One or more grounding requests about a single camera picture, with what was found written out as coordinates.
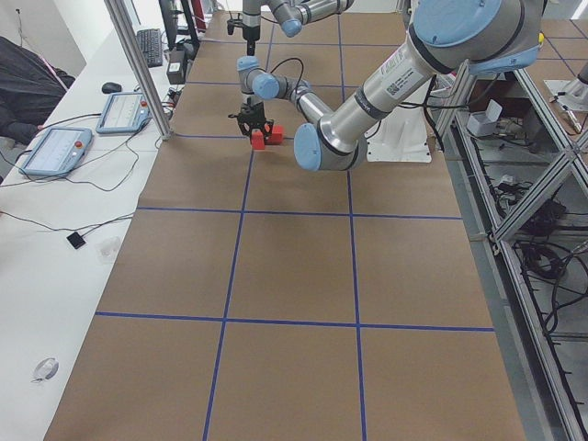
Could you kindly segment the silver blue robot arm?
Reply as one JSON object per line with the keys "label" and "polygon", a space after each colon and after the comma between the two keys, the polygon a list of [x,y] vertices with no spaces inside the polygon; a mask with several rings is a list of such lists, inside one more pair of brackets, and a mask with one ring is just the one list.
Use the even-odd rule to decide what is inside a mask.
{"label": "silver blue robot arm", "polygon": [[309,171],[346,171],[368,153],[366,133],[436,74],[463,62],[472,74],[499,74],[531,65],[539,51],[541,1],[422,1],[413,10],[405,42],[338,109],[303,80],[264,71],[254,56],[261,9],[268,6],[283,33],[352,6],[350,1],[245,1],[240,25],[247,53],[237,62],[244,95],[255,102],[285,99],[306,119],[294,137],[294,156]]}
{"label": "silver blue robot arm", "polygon": [[255,55],[256,43],[261,36],[261,9],[269,8],[282,32],[288,37],[297,36],[302,28],[313,22],[323,20],[332,15],[340,15],[348,10],[354,0],[249,0],[243,1],[243,12],[237,17],[227,20],[227,32],[232,35],[237,28],[242,30],[246,41],[246,54]]}

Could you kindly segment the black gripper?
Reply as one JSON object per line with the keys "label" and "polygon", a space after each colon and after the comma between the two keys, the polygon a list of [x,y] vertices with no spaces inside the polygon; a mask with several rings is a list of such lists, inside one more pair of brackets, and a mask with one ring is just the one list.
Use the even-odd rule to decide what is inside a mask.
{"label": "black gripper", "polygon": [[274,120],[266,117],[264,101],[256,95],[244,95],[239,112],[229,114],[228,118],[237,121],[241,134],[247,138],[253,130],[261,130],[265,141],[273,135]]}
{"label": "black gripper", "polygon": [[234,31],[240,28],[243,38],[247,41],[246,54],[254,56],[255,43],[260,40],[261,36],[261,14],[238,14],[236,17],[230,17],[227,20],[227,31],[232,35]]}

